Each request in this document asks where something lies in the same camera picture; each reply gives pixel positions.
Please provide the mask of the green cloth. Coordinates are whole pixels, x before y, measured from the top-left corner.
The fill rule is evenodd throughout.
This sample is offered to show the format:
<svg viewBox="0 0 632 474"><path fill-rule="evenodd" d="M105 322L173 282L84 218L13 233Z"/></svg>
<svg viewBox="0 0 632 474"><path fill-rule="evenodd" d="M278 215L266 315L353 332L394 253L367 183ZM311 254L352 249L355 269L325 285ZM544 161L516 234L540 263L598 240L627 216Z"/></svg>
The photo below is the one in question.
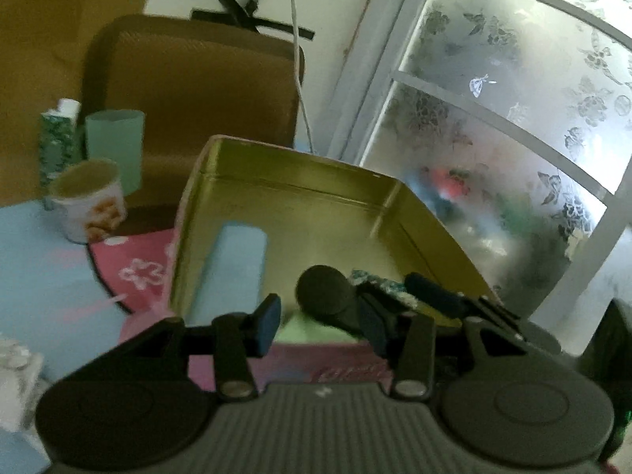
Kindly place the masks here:
<svg viewBox="0 0 632 474"><path fill-rule="evenodd" d="M321 324L302 312L290 314L276 333L275 342L279 344L358 344L356 337Z"/></svg>

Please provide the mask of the pink macaron biscuit tin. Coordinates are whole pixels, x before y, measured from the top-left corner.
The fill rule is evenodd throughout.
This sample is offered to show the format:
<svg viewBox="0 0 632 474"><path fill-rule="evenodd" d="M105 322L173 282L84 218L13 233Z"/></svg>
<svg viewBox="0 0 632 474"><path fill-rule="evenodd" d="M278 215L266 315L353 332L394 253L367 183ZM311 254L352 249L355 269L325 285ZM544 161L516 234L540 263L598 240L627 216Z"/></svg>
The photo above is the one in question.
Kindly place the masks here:
<svg viewBox="0 0 632 474"><path fill-rule="evenodd" d="M184 320L207 255L228 223L266 232L259 299L277 294L285 320L298 312L300 275L317 264L392 280L417 272L452 292L491 294L462 247L402 182L266 143L215 136L198 157L176 218L167 300ZM276 342L252 362L252 369L259 386L277 381L385 384L391 378L386 363L359 342Z"/></svg>

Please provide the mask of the blue pencil case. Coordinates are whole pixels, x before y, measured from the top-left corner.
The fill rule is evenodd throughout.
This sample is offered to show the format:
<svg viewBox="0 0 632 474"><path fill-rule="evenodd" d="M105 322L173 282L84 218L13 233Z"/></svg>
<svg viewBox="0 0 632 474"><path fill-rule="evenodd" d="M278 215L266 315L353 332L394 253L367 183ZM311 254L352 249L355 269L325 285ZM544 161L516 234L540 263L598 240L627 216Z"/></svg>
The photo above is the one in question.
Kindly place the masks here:
<svg viewBox="0 0 632 474"><path fill-rule="evenodd" d="M266 232L260 228L225 224L203 265L186 324L209 325L232 312L251 314L260 301L267 244Z"/></svg>

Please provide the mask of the patterned sock pouch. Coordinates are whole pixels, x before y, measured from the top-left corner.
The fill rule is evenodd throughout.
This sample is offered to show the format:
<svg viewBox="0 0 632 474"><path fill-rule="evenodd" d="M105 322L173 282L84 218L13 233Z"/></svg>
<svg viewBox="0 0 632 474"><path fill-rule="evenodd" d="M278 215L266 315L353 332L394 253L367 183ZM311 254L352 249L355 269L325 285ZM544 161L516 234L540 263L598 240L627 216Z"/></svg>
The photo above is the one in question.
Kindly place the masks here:
<svg viewBox="0 0 632 474"><path fill-rule="evenodd" d="M420 308L421 302L415 296L406 291L403 282L383 278L363 270L352 270L352 274L349 275L348 281L353 286L359 286L368 282L372 286L381 290L383 293L393 297L394 300L399 301L405 307L411 310L418 310Z"/></svg>

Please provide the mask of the blue Peppa Pig tablecloth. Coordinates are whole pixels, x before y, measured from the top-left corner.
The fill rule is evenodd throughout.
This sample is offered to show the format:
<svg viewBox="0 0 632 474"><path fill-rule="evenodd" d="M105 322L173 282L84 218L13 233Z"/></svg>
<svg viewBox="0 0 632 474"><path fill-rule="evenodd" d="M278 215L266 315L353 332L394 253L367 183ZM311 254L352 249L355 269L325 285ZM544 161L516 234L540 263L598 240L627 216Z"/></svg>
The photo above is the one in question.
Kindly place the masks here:
<svg viewBox="0 0 632 474"><path fill-rule="evenodd" d="M127 314L37 201L1 210L1 334L44 356L43 378L67 376L158 321Z"/></svg>

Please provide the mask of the white paper snack cup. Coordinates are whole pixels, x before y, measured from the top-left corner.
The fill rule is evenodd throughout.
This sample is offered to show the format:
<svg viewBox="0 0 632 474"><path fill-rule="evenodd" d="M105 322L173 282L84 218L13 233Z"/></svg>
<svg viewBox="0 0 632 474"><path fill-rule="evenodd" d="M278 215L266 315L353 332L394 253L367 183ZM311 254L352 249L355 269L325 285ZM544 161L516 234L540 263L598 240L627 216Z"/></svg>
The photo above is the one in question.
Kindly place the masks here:
<svg viewBox="0 0 632 474"><path fill-rule="evenodd" d="M119 168L107 158L65 169L49 184L48 196L65 237L73 243L101 242L128 216Z"/></svg>

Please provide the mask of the white tissue pack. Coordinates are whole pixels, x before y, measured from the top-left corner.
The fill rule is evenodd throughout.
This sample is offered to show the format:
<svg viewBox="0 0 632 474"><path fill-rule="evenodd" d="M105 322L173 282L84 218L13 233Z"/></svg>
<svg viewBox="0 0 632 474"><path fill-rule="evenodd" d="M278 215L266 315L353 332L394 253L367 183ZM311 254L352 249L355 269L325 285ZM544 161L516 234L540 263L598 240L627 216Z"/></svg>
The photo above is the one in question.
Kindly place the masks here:
<svg viewBox="0 0 632 474"><path fill-rule="evenodd" d="M1 428L21 431L44 365L44 356L16 339L1 336Z"/></svg>

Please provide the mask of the green patterned drink carton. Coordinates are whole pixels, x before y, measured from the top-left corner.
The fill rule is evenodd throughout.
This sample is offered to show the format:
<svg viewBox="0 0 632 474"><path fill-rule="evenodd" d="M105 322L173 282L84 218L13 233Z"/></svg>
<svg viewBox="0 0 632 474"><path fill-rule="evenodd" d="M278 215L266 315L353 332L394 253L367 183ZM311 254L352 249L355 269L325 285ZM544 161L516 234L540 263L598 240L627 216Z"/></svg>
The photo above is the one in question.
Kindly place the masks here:
<svg viewBox="0 0 632 474"><path fill-rule="evenodd" d="M53 208L49 186L66 168L81 159L77 120L81 104L72 98L60 98L56 108L39 117L39 188L46 211Z"/></svg>

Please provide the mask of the frosted floral window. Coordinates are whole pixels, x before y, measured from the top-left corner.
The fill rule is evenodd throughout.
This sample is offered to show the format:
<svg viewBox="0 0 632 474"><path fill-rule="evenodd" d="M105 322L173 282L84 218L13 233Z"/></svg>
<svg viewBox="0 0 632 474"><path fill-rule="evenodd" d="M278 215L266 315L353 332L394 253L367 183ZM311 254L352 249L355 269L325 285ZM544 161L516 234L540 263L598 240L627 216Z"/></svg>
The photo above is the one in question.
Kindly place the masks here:
<svg viewBox="0 0 632 474"><path fill-rule="evenodd" d="M631 0L369 0L322 128L564 351L630 299Z"/></svg>

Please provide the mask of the brown wooden board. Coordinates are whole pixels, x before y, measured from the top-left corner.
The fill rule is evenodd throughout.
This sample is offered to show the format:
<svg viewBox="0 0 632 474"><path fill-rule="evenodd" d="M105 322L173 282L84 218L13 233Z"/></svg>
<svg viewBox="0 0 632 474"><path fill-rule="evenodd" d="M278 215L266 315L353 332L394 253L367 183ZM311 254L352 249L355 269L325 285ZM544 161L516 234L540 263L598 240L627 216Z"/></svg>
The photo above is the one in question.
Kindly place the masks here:
<svg viewBox="0 0 632 474"><path fill-rule="evenodd" d="M78 98L87 48L146 0L1 0L1 202L39 197L40 114Z"/></svg>

